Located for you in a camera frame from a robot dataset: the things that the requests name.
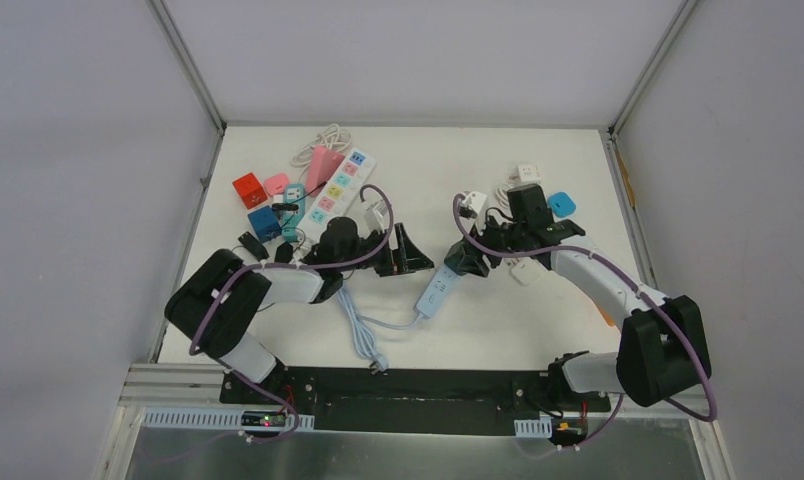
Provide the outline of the blue folding plug adapter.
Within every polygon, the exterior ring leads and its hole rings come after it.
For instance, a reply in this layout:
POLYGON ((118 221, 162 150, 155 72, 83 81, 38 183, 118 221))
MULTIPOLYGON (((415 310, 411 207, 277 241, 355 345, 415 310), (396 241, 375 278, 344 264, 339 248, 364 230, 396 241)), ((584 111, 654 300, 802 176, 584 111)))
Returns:
POLYGON ((574 200, 564 191, 556 192, 547 199, 547 204, 557 218, 567 218, 577 210, 574 200))

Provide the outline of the small white cube adapter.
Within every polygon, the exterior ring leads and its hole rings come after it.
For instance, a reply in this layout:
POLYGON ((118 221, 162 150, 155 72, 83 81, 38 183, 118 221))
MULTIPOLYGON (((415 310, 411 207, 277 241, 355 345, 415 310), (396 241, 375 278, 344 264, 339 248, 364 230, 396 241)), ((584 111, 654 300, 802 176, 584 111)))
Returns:
POLYGON ((520 286, 529 287, 541 278, 544 267, 531 258, 507 259, 509 276, 520 286))

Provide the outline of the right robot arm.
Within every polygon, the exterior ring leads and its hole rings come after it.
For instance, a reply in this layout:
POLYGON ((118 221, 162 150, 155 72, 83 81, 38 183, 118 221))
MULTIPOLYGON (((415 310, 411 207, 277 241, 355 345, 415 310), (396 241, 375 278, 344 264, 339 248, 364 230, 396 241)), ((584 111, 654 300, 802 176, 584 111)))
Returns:
POLYGON ((491 216, 474 192, 452 201, 463 237, 444 263, 459 275, 485 278, 502 262, 531 260, 585 294, 620 334, 614 352, 580 351, 556 358, 546 369, 544 398, 561 410, 598 393, 616 393, 649 407, 701 387, 716 414, 712 367, 697 303, 639 282, 606 257, 571 219, 559 219, 543 189, 526 184, 508 190, 510 213, 491 216))

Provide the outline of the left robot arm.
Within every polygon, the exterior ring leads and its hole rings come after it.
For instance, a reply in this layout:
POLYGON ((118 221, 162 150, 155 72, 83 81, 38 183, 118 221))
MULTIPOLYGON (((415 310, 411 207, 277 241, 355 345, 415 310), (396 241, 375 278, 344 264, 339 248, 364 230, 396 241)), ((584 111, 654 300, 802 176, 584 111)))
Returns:
POLYGON ((343 287, 347 271, 371 269, 380 277, 433 268, 401 223, 360 237, 354 220, 336 217, 299 261, 247 265, 229 249, 215 251, 170 297, 164 316, 191 342, 191 354, 242 374, 259 404, 283 390, 283 362, 248 331, 265 306, 323 303, 343 287))

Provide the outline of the white multicolour power strip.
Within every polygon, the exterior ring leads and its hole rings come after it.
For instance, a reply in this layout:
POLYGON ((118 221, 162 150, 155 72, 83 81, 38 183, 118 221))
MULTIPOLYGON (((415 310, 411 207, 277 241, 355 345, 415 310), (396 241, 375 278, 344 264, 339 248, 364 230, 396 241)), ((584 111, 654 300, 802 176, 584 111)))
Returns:
POLYGON ((361 149, 345 157, 297 225, 305 246, 316 244, 328 223, 347 212, 376 166, 376 158, 361 149))

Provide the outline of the black plug adapter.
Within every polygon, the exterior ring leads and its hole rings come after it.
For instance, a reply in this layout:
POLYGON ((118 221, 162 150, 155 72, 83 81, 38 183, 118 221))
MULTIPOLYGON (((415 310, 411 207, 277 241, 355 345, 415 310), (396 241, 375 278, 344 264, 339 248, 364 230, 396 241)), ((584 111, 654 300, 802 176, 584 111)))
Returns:
POLYGON ((294 246, 291 243, 283 242, 275 250, 274 262, 288 264, 293 260, 294 246))

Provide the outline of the white tiger cube adapter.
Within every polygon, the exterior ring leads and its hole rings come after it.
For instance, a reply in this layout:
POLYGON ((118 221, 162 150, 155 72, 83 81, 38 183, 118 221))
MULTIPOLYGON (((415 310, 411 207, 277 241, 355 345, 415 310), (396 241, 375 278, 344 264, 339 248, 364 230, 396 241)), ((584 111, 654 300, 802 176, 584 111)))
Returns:
POLYGON ((509 175, 508 182, 514 186, 540 184, 542 176, 537 165, 519 164, 509 175))

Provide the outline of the dark green cube adapter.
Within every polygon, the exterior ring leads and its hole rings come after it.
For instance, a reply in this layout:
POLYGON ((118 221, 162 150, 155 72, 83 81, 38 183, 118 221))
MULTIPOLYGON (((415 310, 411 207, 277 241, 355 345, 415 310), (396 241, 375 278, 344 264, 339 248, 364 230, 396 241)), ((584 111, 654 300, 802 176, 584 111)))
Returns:
POLYGON ((474 275, 486 278, 490 269, 487 262, 476 255, 463 255, 451 262, 450 268, 459 276, 474 275))

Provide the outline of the red cube socket adapter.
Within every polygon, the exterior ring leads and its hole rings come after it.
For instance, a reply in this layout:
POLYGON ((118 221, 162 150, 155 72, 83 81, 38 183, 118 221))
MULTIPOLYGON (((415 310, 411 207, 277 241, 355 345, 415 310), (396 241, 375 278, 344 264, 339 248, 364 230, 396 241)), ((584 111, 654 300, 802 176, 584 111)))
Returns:
POLYGON ((268 201, 263 185, 252 172, 235 179, 232 186, 247 210, 259 207, 268 201))

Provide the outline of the orange power strip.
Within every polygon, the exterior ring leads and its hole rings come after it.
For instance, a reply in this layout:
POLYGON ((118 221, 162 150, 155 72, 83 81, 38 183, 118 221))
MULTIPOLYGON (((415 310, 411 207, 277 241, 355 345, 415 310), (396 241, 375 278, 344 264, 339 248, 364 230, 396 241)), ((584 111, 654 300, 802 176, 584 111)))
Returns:
POLYGON ((607 312, 605 312, 600 306, 598 306, 597 309, 608 326, 614 328, 617 327, 616 321, 607 312))

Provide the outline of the light blue power strip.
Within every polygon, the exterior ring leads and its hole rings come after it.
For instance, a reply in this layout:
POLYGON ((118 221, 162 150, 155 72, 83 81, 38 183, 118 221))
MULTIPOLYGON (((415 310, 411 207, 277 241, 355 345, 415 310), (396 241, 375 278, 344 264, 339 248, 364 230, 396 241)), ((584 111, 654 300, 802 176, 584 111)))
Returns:
POLYGON ((372 374, 385 372, 389 368, 389 361, 380 352, 377 338, 370 326, 377 326, 391 331, 414 329, 437 314, 459 279, 458 274, 446 265, 442 265, 434 273, 427 287, 414 304, 414 317, 405 324, 388 323, 361 314, 348 287, 344 285, 338 290, 336 299, 348 319, 354 352, 357 357, 369 362, 368 369, 372 374))

